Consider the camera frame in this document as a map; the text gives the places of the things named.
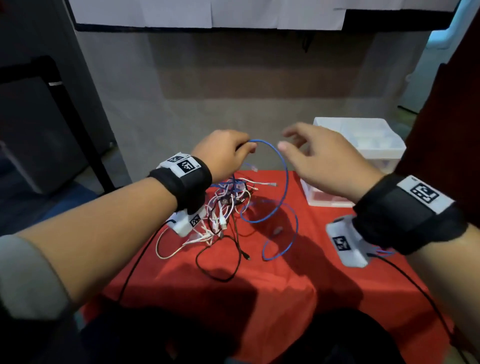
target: wristband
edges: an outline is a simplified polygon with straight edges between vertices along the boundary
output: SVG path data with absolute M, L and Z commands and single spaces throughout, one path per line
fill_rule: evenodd
M 413 176 L 386 175 L 353 209 L 353 226 L 366 241 L 403 255 L 458 238 L 468 227 L 454 200 Z
M 212 174 L 199 158 L 177 153 L 163 161 L 150 172 L 149 177 L 158 180 L 177 199 L 177 210 L 204 202 L 204 193 L 212 184 Z

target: gray sleeve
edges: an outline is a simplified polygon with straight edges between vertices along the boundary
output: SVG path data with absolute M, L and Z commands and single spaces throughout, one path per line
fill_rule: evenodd
M 48 260 L 14 235 L 0 237 L 0 300 L 15 319 L 56 320 L 71 306 Z

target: forearm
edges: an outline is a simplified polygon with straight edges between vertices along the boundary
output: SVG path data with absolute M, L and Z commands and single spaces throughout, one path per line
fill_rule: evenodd
M 469 225 L 460 237 L 430 243 L 407 260 L 455 324 L 480 350 L 480 231 Z
M 106 285 L 177 208 L 146 178 L 19 233 L 42 251 L 70 298 L 83 304 Z

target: white plastic box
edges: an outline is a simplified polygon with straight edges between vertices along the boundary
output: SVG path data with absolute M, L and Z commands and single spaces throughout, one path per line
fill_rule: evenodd
M 392 173 L 405 152 L 405 143 L 384 119 L 315 118 L 314 125 L 342 134 L 370 163 Z M 327 194 L 301 180 L 310 206 L 352 207 L 353 202 Z

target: table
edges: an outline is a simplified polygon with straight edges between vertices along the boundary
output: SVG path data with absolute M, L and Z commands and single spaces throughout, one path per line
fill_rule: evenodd
M 277 187 L 258 185 L 257 199 L 279 199 L 282 195 L 284 172 L 242 174 L 258 182 L 277 182 Z M 392 334 L 407 363 L 441 363 L 448 337 L 421 293 L 380 260 L 363 269 L 348 268 L 340 262 L 324 227 L 352 210 L 308 206 L 294 172 L 290 172 L 286 202 L 299 218 L 299 235 L 282 257 L 265 262 L 262 248 L 277 226 L 282 226 L 283 232 L 273 238 L 265 254 L 273 256 L 291 241 L 295 219 L 286 207 L 263 223 L 236 220 L 240 245 L 251 260 L 242 259 L 229 283 L 214 281 L 196 267 L 195 256 L 203 245 L 195 244 L 162 261 L 153 243 L 132 275 L 122 305 L 159 306 L 194 318 L 237 340 L 235 357 L 249 363 L 269 363 L 278 357 L 303 333 L 313 314 L 353 307 L 372 316 Z M 273 207 L 274 203 L 257 203 L 252 210 L 259 218 Z M 159 251 L 164 256 L 170 254 L 180 242 L 173 231 L 167 231 Z M 105 296 L 118 297 L 136 259 L 104 289 Z M 205 251 L 199 262 L 226 277 L 235 268 L 236 259 L 234 243 L 224 239 Z M 426 290 L 404 257 L 396 254 L 389 259 Z

